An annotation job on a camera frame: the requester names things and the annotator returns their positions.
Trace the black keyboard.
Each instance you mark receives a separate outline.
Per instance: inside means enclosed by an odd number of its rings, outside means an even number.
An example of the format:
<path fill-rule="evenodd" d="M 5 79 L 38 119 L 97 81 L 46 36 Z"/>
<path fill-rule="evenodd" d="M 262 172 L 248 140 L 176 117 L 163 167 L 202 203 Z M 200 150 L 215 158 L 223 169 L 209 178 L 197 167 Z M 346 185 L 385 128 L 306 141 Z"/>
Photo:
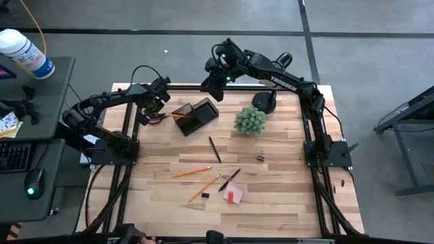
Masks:
<path fill-rule="evenodd" d="M 30 142 L 0 142 L 0 174 L 28 171 L 32 150 Z"/>

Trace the white wipes canister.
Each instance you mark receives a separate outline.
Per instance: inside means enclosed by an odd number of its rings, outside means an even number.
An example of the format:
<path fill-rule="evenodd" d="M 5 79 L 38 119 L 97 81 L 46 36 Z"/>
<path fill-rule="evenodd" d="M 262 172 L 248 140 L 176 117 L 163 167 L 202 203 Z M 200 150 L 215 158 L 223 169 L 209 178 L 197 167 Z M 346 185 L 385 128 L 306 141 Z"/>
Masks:
<path fill-rule="evenodd" d="M 15 29 L 0 31 L 0 54 L 14 61 L 34 79 L 44 80 L 55 72 L 54 63 Z"/>

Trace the red-handled scissors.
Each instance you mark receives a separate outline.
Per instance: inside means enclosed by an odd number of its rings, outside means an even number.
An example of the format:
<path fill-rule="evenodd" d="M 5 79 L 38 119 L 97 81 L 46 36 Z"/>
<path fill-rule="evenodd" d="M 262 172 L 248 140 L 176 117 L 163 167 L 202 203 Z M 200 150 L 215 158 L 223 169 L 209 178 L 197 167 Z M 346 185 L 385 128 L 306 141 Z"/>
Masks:
<path fill-rule="evenodd" d="M 169 116 L 170 114 L 167 113 L 159 113 L 154 118 L 149 120 L 149 125 L 157 125 Z"/>

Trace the black desk lamp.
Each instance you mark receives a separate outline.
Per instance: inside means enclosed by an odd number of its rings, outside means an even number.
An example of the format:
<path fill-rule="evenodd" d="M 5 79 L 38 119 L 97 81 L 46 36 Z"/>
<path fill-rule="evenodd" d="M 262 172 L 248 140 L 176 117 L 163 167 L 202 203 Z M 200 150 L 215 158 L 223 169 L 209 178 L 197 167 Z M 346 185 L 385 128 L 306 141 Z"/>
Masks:
<path fill-rule="evenodd" d="M 285 70 L 292 62 L 293 57 L 289 52 L 282 53 L 276 60 L 272 61 L 273 65 L 281 70 Z M 276 90 L 272 92 L 258 92 L 252 99 L 252 105 L 266 115 L 272 113 L 276 107 Z"/>

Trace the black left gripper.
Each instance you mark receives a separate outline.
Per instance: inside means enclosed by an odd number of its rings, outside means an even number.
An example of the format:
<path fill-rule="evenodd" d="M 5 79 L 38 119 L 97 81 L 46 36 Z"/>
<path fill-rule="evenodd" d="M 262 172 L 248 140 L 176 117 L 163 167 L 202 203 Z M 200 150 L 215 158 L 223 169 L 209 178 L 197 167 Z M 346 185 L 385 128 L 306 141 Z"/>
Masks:
<path fill-rule="evenodd" d="M 159 116 L 160 110 L 164 107 L 165 102 L 168 102 L 170 95 L 168 94 L 169 77 L 156 78 L 151 84 L 143 83 L 146 93 L 140 102 L 140 107 L 147 113 L 151 113 L 151 118 Z M 145 126 L 149 123 L 150 119 L 144 115 L 141 110 L 137 112 L 137 122 Z"/>

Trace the black pen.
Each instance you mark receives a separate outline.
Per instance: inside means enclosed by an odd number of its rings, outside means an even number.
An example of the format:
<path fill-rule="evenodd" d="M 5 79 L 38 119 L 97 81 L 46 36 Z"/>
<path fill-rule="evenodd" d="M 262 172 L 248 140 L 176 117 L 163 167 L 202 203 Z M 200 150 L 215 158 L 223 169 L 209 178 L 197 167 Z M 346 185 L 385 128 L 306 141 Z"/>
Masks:
<path fill-rule="evenodd" d="M 239 168 L 233 175 L 231 175 L 227 180 L 226 180 L 226 182 L 218 189 L 218 192 L 221 192 L 221 191 L 223 191 L 227 186 L 228 186 L 228 184 L 229 184 L 229 182 L 231 182 L 232 180 L 233 180 L 233 178 L 235 177 L 235 176 L 237 176 L 237 174 L 239 173 L 241 171 L 241 168 Z"/>
<path fill-rule="evenodd" d="M 218 154 L 218 151 L 217 151 L 217 149 L 216 149 L 216 146 L 215 146 L 215 144 L 214 144 L 213 139 L 212 139 L 210 136 L 208 137 L 208 139 L 209 139 L 209 141 L 210 141 L 211 147 L 212 147 L 212 149 L 213 149 L 213 151 L 214 151 L 214 153 L 215 153 L 215 155 L 216 155 L 216 158 L 217 158 L 218 162 L 219 162 L 219 163 L 222 163 L 222 160 L 221 160 L 221 158 L 220 158 L 220 155 Z"/>

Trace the white sticker sheet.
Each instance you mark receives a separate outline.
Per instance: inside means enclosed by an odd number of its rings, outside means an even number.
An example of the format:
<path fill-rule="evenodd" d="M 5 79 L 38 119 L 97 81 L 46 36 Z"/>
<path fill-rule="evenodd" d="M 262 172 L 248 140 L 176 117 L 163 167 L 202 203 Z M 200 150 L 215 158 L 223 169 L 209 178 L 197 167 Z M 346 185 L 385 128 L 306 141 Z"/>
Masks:
<path fill-rule="evenodd" d="M 13 130 L 17 128 L 18 118 L 14 112 L 10 112 L 0 119 L 0 133 Z"/>

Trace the white power box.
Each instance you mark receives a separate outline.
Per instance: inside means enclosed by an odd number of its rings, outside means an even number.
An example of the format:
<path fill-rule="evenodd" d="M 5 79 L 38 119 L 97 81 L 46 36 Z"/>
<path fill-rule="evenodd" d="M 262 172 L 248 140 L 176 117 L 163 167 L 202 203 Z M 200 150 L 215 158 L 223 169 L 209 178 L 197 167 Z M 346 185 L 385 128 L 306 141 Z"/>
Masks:
<path fill-rule="evenodd" d="M 96 141 L 98 140 L 97 137 L 92 136 L 92 135 L 86 135 L 86 136 L 83 137 L 83 139 L 86 142 L 91 143 L 93 146 L 96 144 Z M 80 161 L 79 161 L 80 164 L 82 164 L 82 165 L 88 165 L 91 161 L 92 160 L 89 157 L 86 157 L 83 153 L 81 153 Z"/>

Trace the yellow sticky notes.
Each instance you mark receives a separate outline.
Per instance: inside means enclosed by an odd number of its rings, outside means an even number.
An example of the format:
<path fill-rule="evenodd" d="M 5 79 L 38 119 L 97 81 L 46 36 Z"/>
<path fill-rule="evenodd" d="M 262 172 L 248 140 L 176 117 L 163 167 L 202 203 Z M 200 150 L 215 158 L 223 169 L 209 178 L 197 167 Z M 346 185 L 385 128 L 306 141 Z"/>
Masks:
<path fill-rule="evenodd" d="M 5 131 L 0 131 L 0 138 L 15 138 L 16 134 L 19 132 L 19 129 L 22 125 L 22 122 L 19 121 L 15 126 L 7 129 Z"/>

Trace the pink sticky note pad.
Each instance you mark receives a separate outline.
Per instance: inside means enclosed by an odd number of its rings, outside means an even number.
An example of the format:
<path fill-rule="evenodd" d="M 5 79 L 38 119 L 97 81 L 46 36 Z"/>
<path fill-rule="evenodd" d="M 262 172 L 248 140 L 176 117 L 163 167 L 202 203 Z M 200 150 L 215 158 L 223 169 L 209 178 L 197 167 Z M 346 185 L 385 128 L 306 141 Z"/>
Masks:
<path fill-rule="evenodd" d="M 240 187 L 240 185 L 236 183 L 229 182 L 223 194 L 223 199 L 225 199 L 227 202 L 228 202 L 228 191 L 234 192 L 234 204 L 240 204 L 242 196 L 244 194 L 242 187 Z"/>

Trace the black aluminium table frame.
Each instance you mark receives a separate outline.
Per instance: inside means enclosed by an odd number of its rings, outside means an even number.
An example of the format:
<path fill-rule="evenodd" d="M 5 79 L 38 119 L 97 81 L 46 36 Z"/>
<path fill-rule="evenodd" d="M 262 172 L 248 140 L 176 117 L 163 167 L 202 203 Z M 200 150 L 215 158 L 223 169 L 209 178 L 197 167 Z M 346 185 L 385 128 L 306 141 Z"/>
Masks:
<path fill-rule="evenodd" d="M 152 236 L 202 237 L 217 230 L 228 237 L 318 237 L 320 232 L 311 170 L 304 162 L 305 141 L 298 96 L 277 95 L 277 108 L 257 137 L 234 128 L 235 115 L 250 104 L 253 85 L 230 86 L 216 103 L 218 118 L 185 137 L 173 119 L 138 130 L 140 151 L 127 192 L 124 222 Z M 219 163 L 208 137 L 214 141 Z M 264 150 L 264 162 L 256 157 Z M 173 178 L 176 174 L 212 169 Z M 223 199 L 218 189 L 231 182 L 242 187 L 240 204 Z M 221 177 L 189 199 L 215 176 Z"/>

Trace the dark grey metal stand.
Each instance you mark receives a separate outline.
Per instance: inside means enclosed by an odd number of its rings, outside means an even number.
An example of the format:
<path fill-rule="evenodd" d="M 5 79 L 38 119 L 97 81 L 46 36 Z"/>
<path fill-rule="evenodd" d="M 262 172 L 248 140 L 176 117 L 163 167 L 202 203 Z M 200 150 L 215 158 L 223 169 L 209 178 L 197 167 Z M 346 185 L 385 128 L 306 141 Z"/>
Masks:
<path fill-rule="evenodd" d="M 395 192 L 397 197 L 434 192 L 434 86 L 399 105 L 386 114 L 374 127 L 377 134 L 395 134 L 411 187 Z"/>

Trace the green artificial potted plant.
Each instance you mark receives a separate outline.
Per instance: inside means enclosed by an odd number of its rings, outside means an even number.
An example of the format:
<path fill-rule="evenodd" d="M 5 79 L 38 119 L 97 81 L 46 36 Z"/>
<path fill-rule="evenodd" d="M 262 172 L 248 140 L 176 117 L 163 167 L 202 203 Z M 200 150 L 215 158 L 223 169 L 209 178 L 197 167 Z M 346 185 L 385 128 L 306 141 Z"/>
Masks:
<path fill-rule="evenodd" d="M 246 106 L 235 115 L 234 123 L 239 134 L 259 136 L 265 128 L 266 114 L 254 106 Z"/>

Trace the black computer mouse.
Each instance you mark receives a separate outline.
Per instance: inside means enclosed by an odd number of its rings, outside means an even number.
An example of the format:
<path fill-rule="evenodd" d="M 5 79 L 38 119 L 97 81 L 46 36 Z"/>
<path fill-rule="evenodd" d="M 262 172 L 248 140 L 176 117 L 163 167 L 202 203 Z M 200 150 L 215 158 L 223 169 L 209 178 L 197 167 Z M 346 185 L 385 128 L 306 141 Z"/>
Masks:
<path fill-rule="evenodd" d="M 44 172 L 42 168 L 30 170 L 24 179 L 24 189 L 26 196 L 30 200 L 39 199 L 45 190 Z"/>

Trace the black clamp bracket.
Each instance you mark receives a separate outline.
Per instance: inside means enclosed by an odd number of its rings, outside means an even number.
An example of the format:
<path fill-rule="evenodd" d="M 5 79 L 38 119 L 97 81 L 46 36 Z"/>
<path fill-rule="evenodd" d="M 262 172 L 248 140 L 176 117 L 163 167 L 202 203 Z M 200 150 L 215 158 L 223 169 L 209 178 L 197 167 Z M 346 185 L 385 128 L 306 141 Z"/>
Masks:
<path fill-rule="evenodd" d="M 31 118 L 31 125 L 37 125 L 39 124 L 39 114 L 35 111 L 35 105 L 31 102 L 35 90 L 26 85 L 23 85 L 22 89 L 25 93 L 25 99 L 4 100 L 0 98 L 0 103 L 6 106 L 6 108 L 0 108 L 0 115 L 4 116 L 13 112 L 18 119 L 28 115 Z"/>

